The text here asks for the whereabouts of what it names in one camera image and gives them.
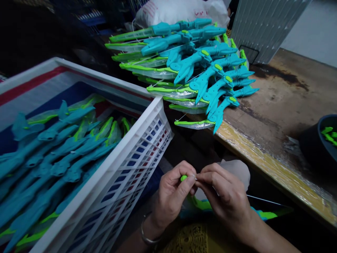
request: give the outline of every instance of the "bracelet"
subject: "bracelet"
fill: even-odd
[[[146,238],[145,235],[144,235],[144,231],[143,231],[143,223],[144,223],[144,221],[146,220],[146,218],[149,217],[149,215],[150,215],[151,213],[152,213],[152,212],[149,212],[149,213],[147,213],[147,214],[144,215],[143,221],[141,222],[141,226],[140,226],[141,239],[145,242],[146,245],[149,245],[149,246],[157,244],[157,243],[160,241],[160,239],[161,239],[161,237],[159,237],[157,240],[152,241],[152,240],[150,240],[149,238]]]

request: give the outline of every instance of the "hand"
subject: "hand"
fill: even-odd
[[[152,223],[159,230],[164,231],[177,218],[188,193],[195,194],[196,188],[193,186],[196,182],[196,173],[191,164],[182,161],[161,177],[158,199],[150,216]],[[183,175],[187,175],[188,178],[180,182]]]
[[[242,243],[254,247],[265,223],[251,209],[243,183],[213,163],[197,174],[196,186],[204,191],[218,219]]]

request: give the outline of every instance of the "wall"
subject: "wall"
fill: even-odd
[[[313,0],[281,47],[337,67],[337,1]]]

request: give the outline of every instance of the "wooden table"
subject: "wooden table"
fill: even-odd
[[[216,133],[228,149],[317,218],[337,228],[337,183],[312,174],[288,137],[337,113],[337,69],[280,49],[270,64],[251,66],[254,95],[227,108]],[[201,115],[189,115],[193,121]]]

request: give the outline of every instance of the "person's right hand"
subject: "person's right hand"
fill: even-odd
[[[253,247],[265,223],[251,209],[243,183],[217,163],[204,167],[196,178],[195,185],[204,191],[218,219]]]

